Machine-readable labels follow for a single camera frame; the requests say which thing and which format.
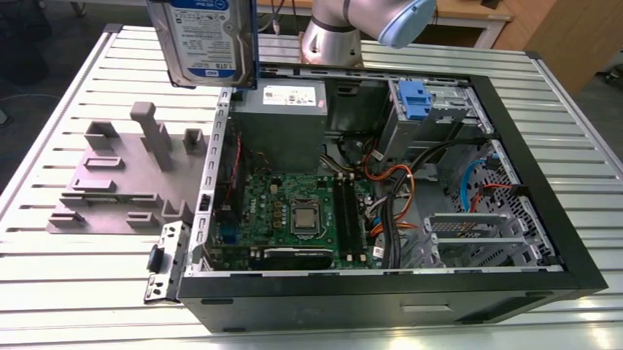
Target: blue cable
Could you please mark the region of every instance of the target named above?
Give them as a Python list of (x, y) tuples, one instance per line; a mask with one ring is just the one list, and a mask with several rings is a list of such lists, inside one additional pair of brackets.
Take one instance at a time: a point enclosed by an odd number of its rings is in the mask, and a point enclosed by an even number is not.
[(460, 179), (459, 197), (464, 211), (469, 211), (469, 201), (467, 200), (467, 184), (469, 183), (471, 172), (477, 164), (484, 164), (484, 161), (479, 159), (471, 162), (465, 168), (465, 172), (463, 173), (463, 178)]

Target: power supply label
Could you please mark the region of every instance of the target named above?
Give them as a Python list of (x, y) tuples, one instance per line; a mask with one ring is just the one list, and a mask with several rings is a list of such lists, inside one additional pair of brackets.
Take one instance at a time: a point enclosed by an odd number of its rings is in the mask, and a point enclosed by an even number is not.
[(236, 73), (228, 0), (173, 0), (172, 34), (181, 67), (199, 77), (224, 78)]
[(268, 85), (264, 87), (263, 102), (280, 106), (315, 106), (315, 88)]

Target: slotted metal surface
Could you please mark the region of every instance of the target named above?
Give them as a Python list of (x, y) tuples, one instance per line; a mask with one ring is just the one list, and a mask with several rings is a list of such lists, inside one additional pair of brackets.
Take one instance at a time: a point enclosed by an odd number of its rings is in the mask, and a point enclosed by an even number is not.
[[(263, 61), (295, 62), (296, 38), (261, 35)], [(48, 216), (85, 148), (92, 120), (137, 132), (133, 101), (152, 101), (169, 133), (211, 133), (217, 88), (176, 89), (152, 28), (104, 34), (0, 197), (0, 343), (136, 349), (623, 348), (620, 167), (547, 70), (522, 52), (364, 43), (365, 65), (491, 77), (610, 289), (487, 327), (209, 336), (179, 306), (144, 306), (153, 236), (51, 235)]]

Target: metal bracket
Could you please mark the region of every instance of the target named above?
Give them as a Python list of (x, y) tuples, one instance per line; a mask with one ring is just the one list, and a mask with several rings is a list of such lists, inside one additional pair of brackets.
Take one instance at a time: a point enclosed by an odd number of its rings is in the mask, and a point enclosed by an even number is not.
[(191, 227), (183, 221), (163, 226), (160, 240), (153, 245), (147, 264), (151, 275), (143, 298), (144, 304), (179, 303), (177, 288), (189, 235)]

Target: metal panel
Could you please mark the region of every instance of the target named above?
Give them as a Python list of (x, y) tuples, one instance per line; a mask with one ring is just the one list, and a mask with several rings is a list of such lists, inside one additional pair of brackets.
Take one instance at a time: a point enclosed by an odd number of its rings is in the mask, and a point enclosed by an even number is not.
[[(260, 38), (264, 61), (297, 60), (296, 37), (261, 34)], [(205, 338), (208, 331), (184, 308), (145, 307), (144, 265), (155, 238), (49, 235), (44, 228), (52, 199), (71, 180), (85, 147), (81, 134), (91, 120), (112, 120), (117, 130), (136, 131), (128, 110), (129, 103), (141, 98), (161, 107), (156, 119), (165, 122), (169, 133), (192, 127), (209, 135), (216, 90), (169, 87), (159, 50), (152, 28), (124, 27), (117, 39), (112, 34), (103, 36), (0, 197), (0, 214), (5, 210), (0, 221), (4, 344), (44, 346), (68, 342), (63, 344), (68, 347), (89, 342), (97, 349), (135, 349), (136, 342), (117, 341), (177, 338), (141, 345), (276, 349), (285, 342), (300, 349), (367, 350), (444, 346), (526, 349), (536, 343), (539, 348), (551, 349), (623, 348), (623, 185), (611, 165), (616, 163), (604, 157), (603, 145), (595, 143), (583, 121), (567, 110), (568, 102), (552, 98), (552, 94), (562, 96), (558, 87), (530, 67), (531, 60), (522, 52), (411, 45), (400, 51), (401, 63), (388, 63), (396, 61), (396, 57), (385, 59), (395, 56), (393, 50), (371, 42), (363, 45), (364, 53), (377, 59), (367, 66), (484, 74), (492, 78), (610, 289), (519, 315), (503, 323), (504, 327), (365, 333), (333, 330)]]

